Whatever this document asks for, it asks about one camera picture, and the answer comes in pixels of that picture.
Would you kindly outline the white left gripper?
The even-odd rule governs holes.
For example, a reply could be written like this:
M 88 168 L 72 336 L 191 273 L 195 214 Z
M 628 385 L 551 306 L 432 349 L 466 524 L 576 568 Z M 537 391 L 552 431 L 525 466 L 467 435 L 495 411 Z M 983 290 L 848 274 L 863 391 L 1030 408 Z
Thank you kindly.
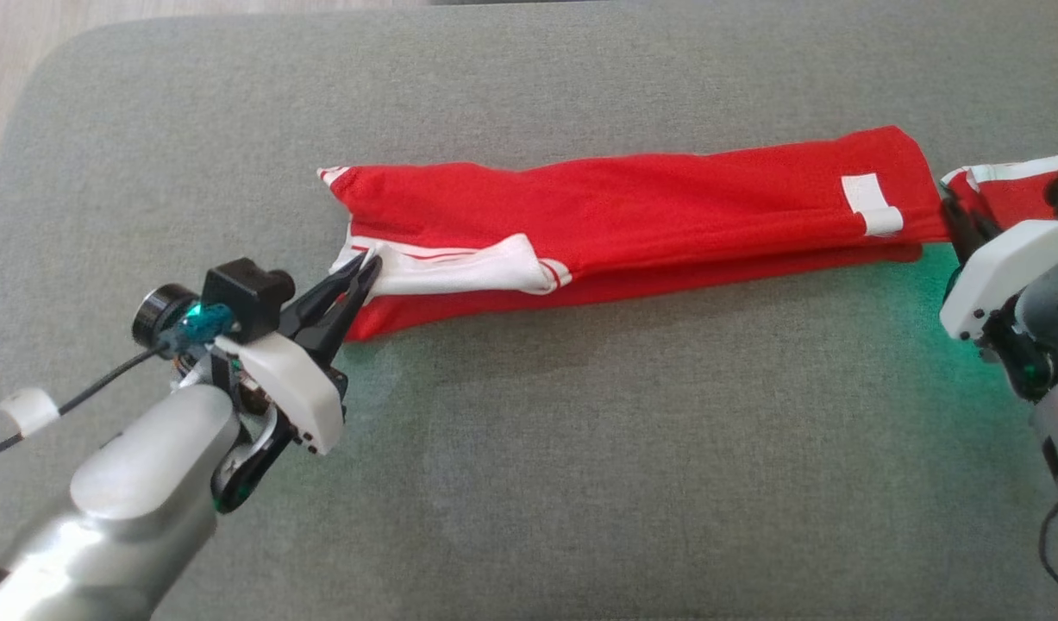
M 225 362 L 236 410 L 263 419 L 263 430 L 236 442 L 215 472 L 215 511 L 229 514 L 247 503 L 285 449 L 297 444 L 311 455 L 327 455 L 338 448 L 346 427 L 347 379 L 328 366 L 370 298 L 382 266 L 378 255 L 355 255 L 287 305 L 278 333 L 299 334 L 299 343 L 277 333 L 250 343 L 215 339 L 212 354 Z

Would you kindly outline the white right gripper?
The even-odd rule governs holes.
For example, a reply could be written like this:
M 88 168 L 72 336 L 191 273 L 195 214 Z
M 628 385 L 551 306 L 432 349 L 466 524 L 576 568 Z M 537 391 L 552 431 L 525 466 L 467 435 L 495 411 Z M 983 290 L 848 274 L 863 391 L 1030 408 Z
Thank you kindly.
M 1058 385 L 1058 223 L 1003 232 L 980 199 L 950 189 L 940 212 L 962 264 L 940 323 L 993 354 L 1013 392 L 1036 404 Z

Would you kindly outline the red shorts with white stripe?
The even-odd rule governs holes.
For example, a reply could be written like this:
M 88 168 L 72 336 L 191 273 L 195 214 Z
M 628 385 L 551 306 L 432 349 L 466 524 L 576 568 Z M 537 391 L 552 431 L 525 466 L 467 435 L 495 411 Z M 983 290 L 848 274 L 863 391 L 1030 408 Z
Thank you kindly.
M 1058 170 L 1058 154 L 1010 164 L 960 166 L 942 177 L 942 187 L 963 199 L 980 199 L 1002 229 L 1026 220 L 1057 220 L 1045 202 L 1048 181 Z

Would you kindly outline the red basketball jersey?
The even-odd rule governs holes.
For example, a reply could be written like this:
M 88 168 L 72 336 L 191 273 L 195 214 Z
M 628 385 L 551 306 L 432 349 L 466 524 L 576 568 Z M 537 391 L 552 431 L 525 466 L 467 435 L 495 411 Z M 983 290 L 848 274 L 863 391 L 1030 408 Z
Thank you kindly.
M 383 261 L 350 337 L 460 316 L 646 298 L 940 242 L 938 194 L 894 126 L 720 154 L 626 154 L 524 170 L 328 166 L 343 267 Z

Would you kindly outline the large grey sofa seat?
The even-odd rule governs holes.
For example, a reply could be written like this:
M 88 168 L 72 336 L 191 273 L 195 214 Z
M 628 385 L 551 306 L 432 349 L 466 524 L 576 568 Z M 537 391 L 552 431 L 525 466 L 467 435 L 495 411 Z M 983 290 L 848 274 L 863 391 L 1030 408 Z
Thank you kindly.
M 315 284 L 321 166 L 730 152 L 899 126 L 931 178 L 1058 154 L 1058 0 L 530 3 L 101 28 L 0 147 L 0 398 L 70 398 L 158 285 Z M 154 621 L 1058 621 L 1056 490 L 937 318 L 953 251 L 350 343 Z

